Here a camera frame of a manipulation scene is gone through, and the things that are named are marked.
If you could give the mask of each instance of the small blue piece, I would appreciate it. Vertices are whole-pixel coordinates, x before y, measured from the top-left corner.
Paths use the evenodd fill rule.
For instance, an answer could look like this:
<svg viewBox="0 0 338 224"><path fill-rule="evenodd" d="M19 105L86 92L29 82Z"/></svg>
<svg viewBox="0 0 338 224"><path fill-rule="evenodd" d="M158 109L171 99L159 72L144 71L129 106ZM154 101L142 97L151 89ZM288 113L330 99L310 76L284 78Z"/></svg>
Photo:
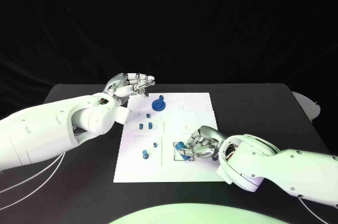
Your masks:
<svg viewBox="0 0 338 224"><path fill-rule="evenodd" d="M149 153L146 152L146 150L142 151L144 154L144 158L148 159L149 158Z"/></svg>
<svg viewBox="0 0 338 224"><path fill-rule="evenodd" d="M187 148L184 142L180 142L180 143L175 145L175 148L177 148L177 150L180 150L181 148ZM183 155L183 154L181 154L181 157L184 158L185 161L191 158L191 157L188 157L187 155Z"/></svg>
<svg viewBox="0 0 338 224"><path fill-rule="evenodd" d="M155 111L162 111L167 107L167 103L164 101L164 96L161 95L159 99L154 102L152 108Z"/></svg>

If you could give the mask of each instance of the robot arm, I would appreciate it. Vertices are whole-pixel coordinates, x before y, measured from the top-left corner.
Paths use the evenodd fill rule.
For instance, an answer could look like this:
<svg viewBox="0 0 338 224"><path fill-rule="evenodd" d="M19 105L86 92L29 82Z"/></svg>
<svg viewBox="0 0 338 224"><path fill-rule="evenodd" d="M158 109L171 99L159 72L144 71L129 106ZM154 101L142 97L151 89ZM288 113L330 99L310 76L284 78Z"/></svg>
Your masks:
<svg viewBox="0 0 338 224"><path fill-rule="evenodd" d="M126 124L131 110L122 105L131 95L155 84L144 74L119 74L103 93L48 103L12 114L0 121L0 171L41 162Z"/></svg>
<svg viewBox="0 0 338 224"><path fill-rule="evenodd" d="M292 196L338 207L338 157L294 149L281 151L259 137L226 137L209 126L193 134L187 149L178 151L200 158L219 157L217 174L245 190L255 192L268 178Z"/></svg>

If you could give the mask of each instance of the white cable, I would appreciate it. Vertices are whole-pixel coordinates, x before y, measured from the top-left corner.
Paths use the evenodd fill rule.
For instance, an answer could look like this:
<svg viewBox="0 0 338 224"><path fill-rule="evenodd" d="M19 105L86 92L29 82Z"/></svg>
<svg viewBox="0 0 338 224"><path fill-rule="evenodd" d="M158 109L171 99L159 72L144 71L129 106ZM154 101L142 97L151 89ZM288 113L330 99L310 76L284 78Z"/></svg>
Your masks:
<svg viewBox="0 0 338 224"><path fill-rule="evenodd" d="M22 185L25 182L28 182L31 179L34 179L58 161L58 159L61 158L63 154L60 155L60 157L55 159L55 161L53 162L53 164L37 174L34 175L31 178L28 178L27 180L24 180L21 183L18 183L16 185L14 185L12 187L6 188L3 191L0 191L0 193L3 193L5 191L14 189L16 186Z"/></svg>
<svg viewBox="0 0 338 224"><path fill-rule="evenodd" d="M305 208L307 208L308 211L314 214L314 216L315 216L326 224L328 224L328 223L315 215L315 213L311 211L311 209L308 208L308 206L307 206L307 204L304 203L302 199L301 199L301 198L298 198L298 199L301 200L301 202L302 202Z"/></svg>
<svg viewBox="0 0 338 224"><path fill-rule="evenodd" d="M12 203L11 205L8 205L6 207L0 208L0 210L9 208L12 205L15 205L16 203L19 203L22 200L25 200L25 199L41 189L41 187L45 185L45 183L47 183L48 180L51 179L53 175L55 174L55 172L57 172L57 170L58 170L58 167L60 167L60 165L61 165L61 162L63 162L63 160L64 160L64 157L66 157L66 152L63 153L63 158L61 158L61 160L60 160L58 166L57 166L57 168L55 168L55 170L54 170L54 172L53 172L50 178L48 178L47 181L42 183L42 185L41 185L21 200L18 200L15 203Z"/></svg>

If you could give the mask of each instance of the black backdrop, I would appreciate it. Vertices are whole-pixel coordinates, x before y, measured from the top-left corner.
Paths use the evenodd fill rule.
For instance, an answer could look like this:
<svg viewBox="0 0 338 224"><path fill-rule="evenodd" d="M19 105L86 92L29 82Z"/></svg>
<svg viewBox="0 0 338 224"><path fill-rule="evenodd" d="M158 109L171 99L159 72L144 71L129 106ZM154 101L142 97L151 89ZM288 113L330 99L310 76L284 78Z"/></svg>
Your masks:
<svg viewBox="0 0 338 224"><path fill-rule="evenodd" d="M287 83L337 120L336 0L0 0L0 118L58 83Z"/></svg>

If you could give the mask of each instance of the black table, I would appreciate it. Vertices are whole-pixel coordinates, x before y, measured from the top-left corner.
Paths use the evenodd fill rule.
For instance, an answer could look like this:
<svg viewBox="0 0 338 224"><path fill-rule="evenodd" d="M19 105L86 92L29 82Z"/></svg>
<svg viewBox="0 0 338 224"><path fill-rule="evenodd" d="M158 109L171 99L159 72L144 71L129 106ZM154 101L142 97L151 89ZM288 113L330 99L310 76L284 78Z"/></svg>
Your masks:
<svg viewBox="0 0 338 224"><path fill-rule="evenodd" d="M102 92L105 85L57 85L45 103ZM219 130L253 134L288 148L330 153L311 121L284 84L155 85L149 92L210 92ZM265 180L255 193L224 182L113 183L123 125L67 152L61 167L41 190L0 211L2 223L107 224L132 212L174 203L206 203L248 209L301 224L321 223L298 198ZM54 159L9 169L0 189L31 177ZM44 183L53 168L32 181L0 194L0 206L21 199ZM337 209L305 201L314 212L336 223Z"/></svg>

